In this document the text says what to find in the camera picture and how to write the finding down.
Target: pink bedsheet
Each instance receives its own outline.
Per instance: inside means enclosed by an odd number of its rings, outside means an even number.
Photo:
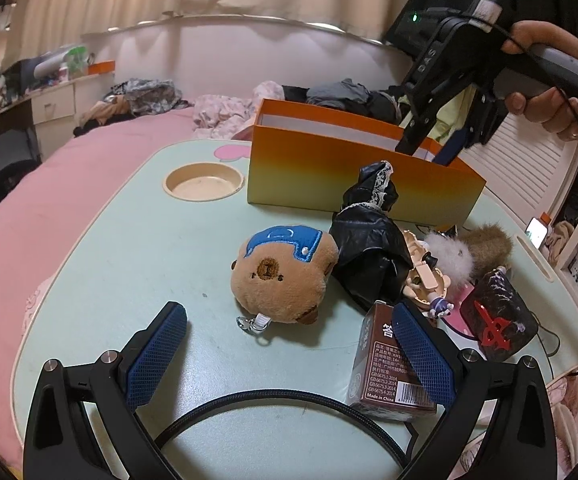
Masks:
[[[69,141],[0,204],[0,455],[20,467],[9,380],[27,299],[154,152],[192,138],[192,108],[97,128]]]

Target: open cardboard box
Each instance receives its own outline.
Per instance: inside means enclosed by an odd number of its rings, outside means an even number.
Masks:
[[[462,225],[485,185],[458,158],[431,160],[441,145],[426,139],[414,156],[394,152],[402,128],[301,103],[264,100],[253,125],[247,201],[337,212],[362,166],[388,160],[399,199],[389,216]]]

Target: beige round recess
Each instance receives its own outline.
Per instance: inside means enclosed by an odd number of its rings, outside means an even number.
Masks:
[[[180,166],[167,175],[162,186],[175,198],[189,202],[220,200],[239,190],[245,182],[240,171],[218,162]]]

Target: plush toy nose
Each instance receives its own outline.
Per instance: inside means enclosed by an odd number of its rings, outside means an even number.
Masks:
[[[280,270],[280,265],[277,260],[273,258],[265,258],[258,265],[258,277],[261,280],[273,280],[278,276],[278,270]]]

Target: human hand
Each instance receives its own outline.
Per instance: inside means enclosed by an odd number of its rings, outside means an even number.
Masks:
[[[524,48],[529,48],[534,43],[544,43],[578,59],[578,38],[553,23],[529,20],[514,23],[511,36]],[[502,51],[507,54],[519,54],[522,49],[507,40],[502,46]],[[505,98],[505,105],[510,113],[524,114],[528,121],[541,123],[545,130],[557,134],[562,140],[577,140],[578,123],[572,107],[578,114],[578,99],[571,97],[569,102],[571,107],[556,88],[550,88],[531,99],[518,92]]]

